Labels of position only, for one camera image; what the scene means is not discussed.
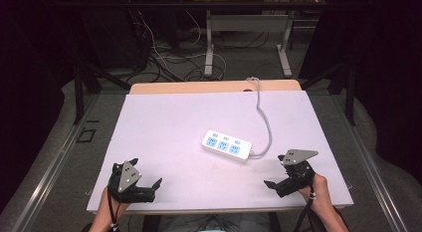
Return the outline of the black metal stand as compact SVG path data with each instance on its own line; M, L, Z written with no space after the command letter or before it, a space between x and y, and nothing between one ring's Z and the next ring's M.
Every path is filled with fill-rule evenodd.
M102 86L98 78L104 78L124 90L128 91L130 89L130 85L128 83L125 83L108 73L106 70L85 59L79 59L74 64L73 72L76 103L76 117L74 124L78 124L85 114L84 89L87 89L91 94L95 95L98 95L102 91Z
M330 95L339 95L342 90L346 91L344 103L344 115L348 122L355 126L354 121L354 93L355 93L355 62L352 60L342 60L340 63L328 67L326 70L316 74L309 80L301 83L303 90L310 88L317 82L327 77L333 77L328 86Z

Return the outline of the person's left hand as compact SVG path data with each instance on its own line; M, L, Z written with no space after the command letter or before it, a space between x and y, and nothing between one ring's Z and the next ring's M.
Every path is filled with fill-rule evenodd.
M109 193L106 187L103 190L100 206L94 222L112 222L117 224L118 219L128 208L129 203L117 202Z

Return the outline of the white power strip blue sockets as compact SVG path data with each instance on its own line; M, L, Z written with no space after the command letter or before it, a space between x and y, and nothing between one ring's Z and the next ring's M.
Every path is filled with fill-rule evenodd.
M208 130L201 140L204 150L246 162L252 151L252 144L249 141L227 135L215 130Z

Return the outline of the white-legged desk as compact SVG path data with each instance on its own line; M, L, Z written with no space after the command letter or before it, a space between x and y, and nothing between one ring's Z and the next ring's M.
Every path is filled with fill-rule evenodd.
M188 0L193 3L228 3L224 10L231 10L238 3L318 3L320 0ZM214 32L278 32L282 34L282 43L277 46L282 73L286 78L292 76L292 70L287 58L287 46L293 30L295 10L285 10L284 14L265 14L263 9L258 9L258 14L247 13L249 7L244 7L241 13L223 15L221 10L206 11L206 41L207 51L205 57L204 76L210 77L213 73Z

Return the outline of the black floor socket frame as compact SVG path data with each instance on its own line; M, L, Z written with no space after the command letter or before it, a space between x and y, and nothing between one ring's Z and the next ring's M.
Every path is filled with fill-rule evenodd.
M95 129L84 127L77 137L77 143L90 143L96 132L97 131Z

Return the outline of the metal floor rail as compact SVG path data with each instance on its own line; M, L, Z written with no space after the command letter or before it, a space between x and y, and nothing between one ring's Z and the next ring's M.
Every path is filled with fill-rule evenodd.
M356 147L356 155L360 161L361 167L371 185L372 191L380 205L383 214L392 230L392 232L410 232L406 226L402 216L400 215L392 197L383 182L376 163L369 154L366 146L363 143L356 127L351 124L345 115L345 105L342 102L341 96L331 96L331 100L336 107L345 128L351 135L353 145Z
M94 214L86 207L99 165L84 160L78 137L99 95L87 96L85 114L74 123L75 96L65 103L29 172L15 192L1 222L6 232L81 232Z

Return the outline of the person's right hand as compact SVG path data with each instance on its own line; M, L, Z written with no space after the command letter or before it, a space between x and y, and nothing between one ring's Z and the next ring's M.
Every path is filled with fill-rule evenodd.
M299 190L305 201L311 200L312 211L319 217L326 217L332 212L331 200L327 188L327 180L324 176L315 174L312 186L307 186Z

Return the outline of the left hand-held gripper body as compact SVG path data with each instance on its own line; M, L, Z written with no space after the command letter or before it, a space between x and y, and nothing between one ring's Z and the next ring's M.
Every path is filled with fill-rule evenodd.
M138 187L140 172L129 161L115 163L108 180L108 193L119 203L153 202L155 192L151 187Z

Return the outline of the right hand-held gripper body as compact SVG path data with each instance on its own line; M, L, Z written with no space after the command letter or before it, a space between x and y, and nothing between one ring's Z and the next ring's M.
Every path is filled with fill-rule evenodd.
M286 170L287 179L277 184L276 191L280 197L290 195L312 184L315 172L308 159L318 155L315 150L289 149L281 165Z

